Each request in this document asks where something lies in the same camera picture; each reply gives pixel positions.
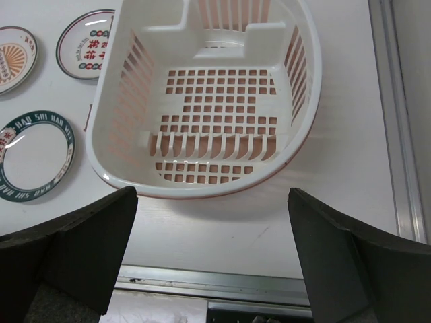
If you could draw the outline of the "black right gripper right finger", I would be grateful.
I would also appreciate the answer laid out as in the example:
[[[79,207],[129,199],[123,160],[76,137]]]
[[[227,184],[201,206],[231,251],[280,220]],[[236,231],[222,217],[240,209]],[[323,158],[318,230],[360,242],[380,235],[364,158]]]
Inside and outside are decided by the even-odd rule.
[[[288,211],[315,322],[429,322],[430,245],[292,188]]]

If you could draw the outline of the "plate with red characters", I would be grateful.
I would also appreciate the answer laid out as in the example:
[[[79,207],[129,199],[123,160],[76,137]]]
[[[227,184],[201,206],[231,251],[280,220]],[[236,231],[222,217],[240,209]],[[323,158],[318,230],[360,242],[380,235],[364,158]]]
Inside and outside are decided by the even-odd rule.
[[[73,20],[61,33],[56,60],[67,76],[97,80],[100,76],[115,10],[99,9]]]

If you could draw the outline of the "plate with orange sunburst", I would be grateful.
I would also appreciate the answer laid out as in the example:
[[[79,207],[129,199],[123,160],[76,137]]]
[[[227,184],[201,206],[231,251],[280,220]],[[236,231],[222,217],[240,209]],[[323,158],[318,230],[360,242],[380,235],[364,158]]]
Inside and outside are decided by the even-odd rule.
[[[19,26],[1,27],[1,95],[18,87],[31,74],[38,59],[34,35]]]

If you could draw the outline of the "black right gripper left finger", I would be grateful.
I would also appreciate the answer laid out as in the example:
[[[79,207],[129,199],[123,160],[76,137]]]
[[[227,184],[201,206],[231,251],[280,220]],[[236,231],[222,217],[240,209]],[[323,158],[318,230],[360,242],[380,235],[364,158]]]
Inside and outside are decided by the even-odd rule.
[[[1,315],[107,313],[137,211],[127,186],[85,207],[1,236]]]

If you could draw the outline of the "green rimmed white plate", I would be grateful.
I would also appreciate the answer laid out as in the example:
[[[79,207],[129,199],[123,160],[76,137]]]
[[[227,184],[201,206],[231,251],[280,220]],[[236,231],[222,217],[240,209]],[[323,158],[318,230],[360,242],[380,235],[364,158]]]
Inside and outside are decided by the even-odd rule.
[[[27,112],[1,129],[1,198],[39,199],[62,181],[75,154],[67,119],[52,111]]]

